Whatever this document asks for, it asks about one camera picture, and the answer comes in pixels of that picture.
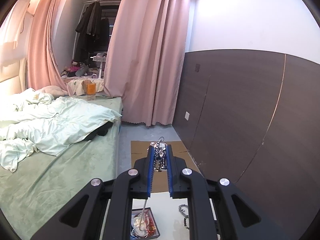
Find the crumpled comforter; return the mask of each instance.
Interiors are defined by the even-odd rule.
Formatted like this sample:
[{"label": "crumpled comforter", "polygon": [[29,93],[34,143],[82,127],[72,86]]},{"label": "crumpled comforter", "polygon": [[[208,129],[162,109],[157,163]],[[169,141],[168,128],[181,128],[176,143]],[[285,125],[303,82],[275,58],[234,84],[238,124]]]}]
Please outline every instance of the crumpled comforter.
[{"label": "crumpled comforter", "polygon": [[121,115],[78,98],[28,89],[2,98],[0,105],[0,165],[16,171],[18,162],[34,152],[57,156],[69,145]]}]

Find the triangular cutout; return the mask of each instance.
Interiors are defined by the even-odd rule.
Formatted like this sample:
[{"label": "triangular cutout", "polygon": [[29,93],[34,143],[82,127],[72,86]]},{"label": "triangular cutout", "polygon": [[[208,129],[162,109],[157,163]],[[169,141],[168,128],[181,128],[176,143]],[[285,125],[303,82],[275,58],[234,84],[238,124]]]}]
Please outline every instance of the triangular cutout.
[{"label": "triangular cutout", "polygon": [[69,209],[60,219],[61,223],[76,228],[79,224],[84,207],[89,199],[89,195],[84,195],[71,209]]},{"label": "triangular cutout", "polygon": [[261,221],[258,217],[237,195],[232,195],[233,203],[236,206],[241,224],[247,228]]}]

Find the metal bolt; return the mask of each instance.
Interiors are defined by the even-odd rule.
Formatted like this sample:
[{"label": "metal bolt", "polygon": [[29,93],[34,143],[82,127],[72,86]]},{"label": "metal bolt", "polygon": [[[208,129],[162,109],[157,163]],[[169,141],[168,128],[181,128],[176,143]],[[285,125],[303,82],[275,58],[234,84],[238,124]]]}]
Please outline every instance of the metal bolt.
[{"label": "metal bolt", "polygon": [[101,180],[100,179],[93,179],[91,180],[91,185],[92,186],[99,186],[101,183]]},{"label": "metal bolt", "polygon": [[189,169],[189,168],[185,168],[185,169],[182,170],[182,173],[183,173],[184,175],[190,175],[190,174],[192,173],[192,170]]},{"label": "metal bolt", "polygon": [[136,176],[136,175],[138,174],[138,170],[136,170],[136,169],[131,169],[131,170],[128,171],[128,174],[129,174],[130,176]]},{"label": "metal bolt", "polygon": [[228,179],[220,179],[220,184],[223,185],[223,186],[228,186],[230,184],[230,181]]}]

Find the beige headboard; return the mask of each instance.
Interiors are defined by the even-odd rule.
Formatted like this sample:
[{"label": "beige headboard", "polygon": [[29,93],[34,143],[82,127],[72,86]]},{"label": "beige headboard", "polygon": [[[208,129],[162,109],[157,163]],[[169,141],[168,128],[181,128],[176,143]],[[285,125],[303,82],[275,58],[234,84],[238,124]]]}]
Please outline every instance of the beige headboard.
[{"label": "beige headboard", "polygon": [[26,58],[11,65],[0,65],[0,94],[12,95],[26,90]]}]

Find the white table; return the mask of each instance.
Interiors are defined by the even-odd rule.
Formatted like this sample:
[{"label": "white table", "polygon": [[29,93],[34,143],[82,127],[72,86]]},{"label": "white table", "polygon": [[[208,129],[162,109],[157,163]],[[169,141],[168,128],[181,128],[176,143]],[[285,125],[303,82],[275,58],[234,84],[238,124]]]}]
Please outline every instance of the white table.
[{"label": "white table", "polygon": [[[143,208],[143,199],[134,199],[132,209]],[[186,198],[172,199],[169,192],[151,193],[147,201],[160,232],[158,240],[188,240],[189,230],[183,225],[183,216],[179,212],[179,205],[187,204]]]}]

